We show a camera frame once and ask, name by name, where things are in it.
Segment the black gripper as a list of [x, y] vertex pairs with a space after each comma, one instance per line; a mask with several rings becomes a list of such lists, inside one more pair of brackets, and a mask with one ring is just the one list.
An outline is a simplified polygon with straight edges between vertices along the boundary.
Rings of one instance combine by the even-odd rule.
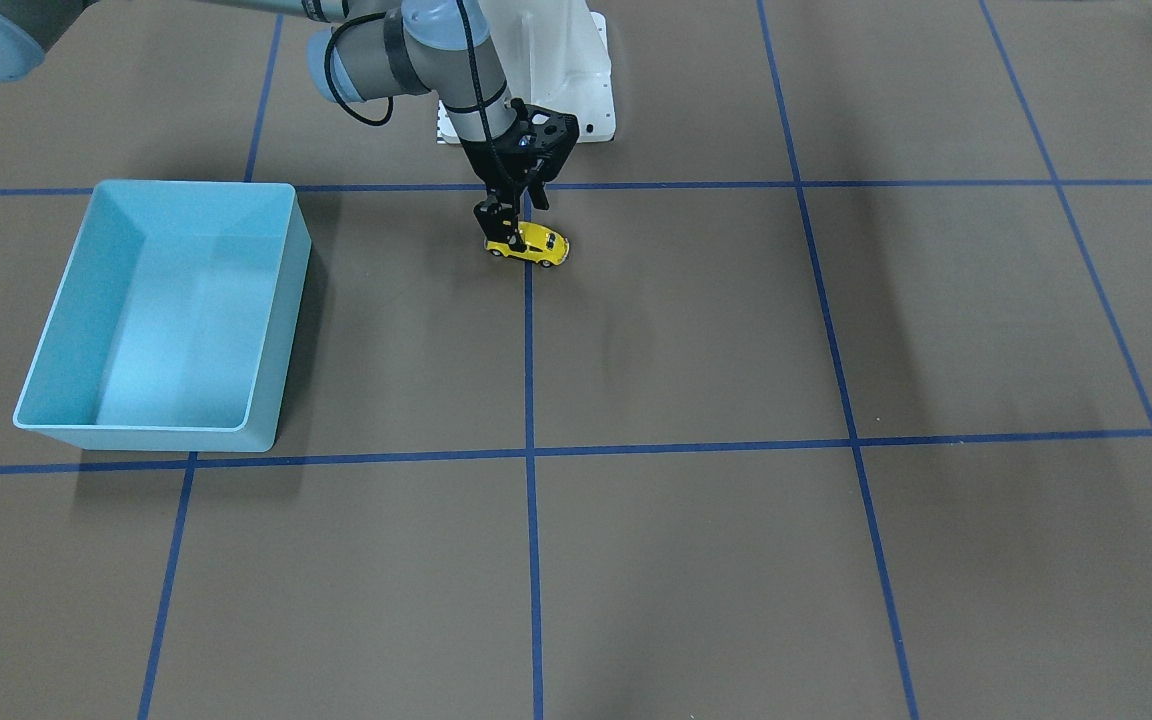
[[485, 187], [485, 199], [473, 209], [485, 241], [521, 251], [522, 196], [529, 196], [532, 209], [550, 210], [547, 183], [558, 177], [579, 141], [579, 118], [513, 99], [506, 119], [503, 135], [462, 141], [461, 147]]

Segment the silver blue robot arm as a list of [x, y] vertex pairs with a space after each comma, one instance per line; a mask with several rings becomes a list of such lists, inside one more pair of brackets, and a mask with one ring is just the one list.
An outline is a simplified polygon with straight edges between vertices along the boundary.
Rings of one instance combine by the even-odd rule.
[[[88, 1], [0, 1], [0, 82], [40, 67]], [[521, 206], [548, 209], [545, 187], [579, 141], [579, 119], [526, 103], [477, 1], [251, 1], [248, 9], [300, 14], [325, 24], [308, 45], [308, 71], [320, 94], [361, 124], [358, 105], [435, 94], [485, 190], [473, 209], [485, 247], [499, 258], [559, 263], [566, 242]]]

